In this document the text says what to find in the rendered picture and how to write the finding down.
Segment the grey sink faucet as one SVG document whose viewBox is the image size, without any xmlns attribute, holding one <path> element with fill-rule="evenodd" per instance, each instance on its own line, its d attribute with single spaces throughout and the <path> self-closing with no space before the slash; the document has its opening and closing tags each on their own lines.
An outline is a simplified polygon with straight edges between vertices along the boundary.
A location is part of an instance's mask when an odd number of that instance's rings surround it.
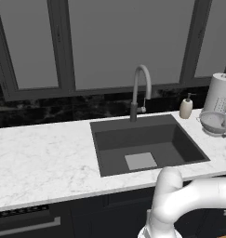
<svg viewBox="0 0 226 238">
<path fill-rule="evenodd" d="M 143 100 L 143 105 L 138 107 L 138 92 L 139 92 L 139 79 L 140 73 L 143 73 L 146 82 L 145 97 Z M 150 100 L 152 97 L 152 80 L 148 68 L 145 65 L 139 65 L 135 71 L 134 75 L 134 86 L 133 86 L 133 98 L 130 104 L 130 121 L 136 122 L 137 115 L 139 113 L 146 113 L 146 101 Z"/>
</svg>

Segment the dark grey sink basin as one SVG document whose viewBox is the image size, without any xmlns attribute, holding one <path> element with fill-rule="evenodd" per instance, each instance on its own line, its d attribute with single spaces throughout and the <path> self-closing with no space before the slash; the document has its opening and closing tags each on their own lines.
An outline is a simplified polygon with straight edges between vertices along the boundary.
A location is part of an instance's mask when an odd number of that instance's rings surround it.
<svg viewBox="0 0 226 238">
<path fill-rule="evenodd" d="M 170 114 L 92 122 L 103 177 L 203 163 L 205 153 Z"/>
</svg>

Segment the silver metal colander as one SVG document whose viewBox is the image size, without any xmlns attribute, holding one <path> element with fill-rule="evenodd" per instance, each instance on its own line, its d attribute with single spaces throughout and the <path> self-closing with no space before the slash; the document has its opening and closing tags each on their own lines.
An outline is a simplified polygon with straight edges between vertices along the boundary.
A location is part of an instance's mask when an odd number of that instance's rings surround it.
<svg viewBox="0 0 226 238">
<path fill-rule="evenodd" d="M 225 134 L 225 114 L 221 112 L 201 112 L 198 120 L 207 134 L 221 136 Z"/>
</svg>

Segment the cream soap dispenser bottle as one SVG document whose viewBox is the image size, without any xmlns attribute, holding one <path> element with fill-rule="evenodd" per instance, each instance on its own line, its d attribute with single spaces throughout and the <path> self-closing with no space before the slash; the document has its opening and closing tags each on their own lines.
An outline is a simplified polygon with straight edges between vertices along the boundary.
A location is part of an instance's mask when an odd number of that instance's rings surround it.
<svg viewBox="0 0 226 238">
<path fill-rule="evenodd" d="M 193 93 L 189 93 L 179 106 L 179 117 L 182 119 L 188 119 L 191 116 L 193 110 L 191 96 L 193 96 Z"/>
</svg>

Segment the dark cupboard door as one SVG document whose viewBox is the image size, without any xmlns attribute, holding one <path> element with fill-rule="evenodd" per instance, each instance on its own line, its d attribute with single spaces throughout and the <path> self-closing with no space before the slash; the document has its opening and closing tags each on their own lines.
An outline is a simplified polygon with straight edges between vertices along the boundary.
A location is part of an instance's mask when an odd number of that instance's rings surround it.
<svg viewBox="0 0 226 238">
<path fill-rule="evenodd" d="M 74 238 L 138 238 L 154 187 L 70 202 Z"/>
</svg>

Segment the white paper towel roll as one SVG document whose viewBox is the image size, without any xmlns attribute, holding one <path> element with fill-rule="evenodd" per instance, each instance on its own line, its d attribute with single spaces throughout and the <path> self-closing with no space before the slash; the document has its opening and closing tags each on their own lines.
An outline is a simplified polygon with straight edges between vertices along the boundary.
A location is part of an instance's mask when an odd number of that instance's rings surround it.
<svg viewBox="0 0 226 238">
<path fill-rule="evenodd" d="M 203 111 L 226 112 L 226 73 L 213 74 Z"/>
</svg>

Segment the black dishwasher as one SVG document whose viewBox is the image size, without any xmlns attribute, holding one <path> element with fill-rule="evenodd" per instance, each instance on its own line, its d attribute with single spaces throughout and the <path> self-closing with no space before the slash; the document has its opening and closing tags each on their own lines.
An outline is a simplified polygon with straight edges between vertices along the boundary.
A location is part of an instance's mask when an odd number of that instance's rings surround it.
<svg viewBox="0 0 226 238">
<path fill-rule="evenodd" d="M 51 222 L 55 217 L 61 217 L 59 226 L 0 238 L 74 238 L 69 207 L 60 204 L 38 205 L 0 212 L 0 231 Z"/>
</svg>

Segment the dark grey window frame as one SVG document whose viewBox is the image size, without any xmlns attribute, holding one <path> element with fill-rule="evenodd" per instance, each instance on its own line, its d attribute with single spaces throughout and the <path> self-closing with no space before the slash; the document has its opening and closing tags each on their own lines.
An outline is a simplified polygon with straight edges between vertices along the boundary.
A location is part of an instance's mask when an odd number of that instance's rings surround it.
<svg viewBox="0 0 226 238">
<path fill-rule="evenodd" d="M 0 0 L 7 101 L 208 86 L 226 0 Z"/>
</svg>

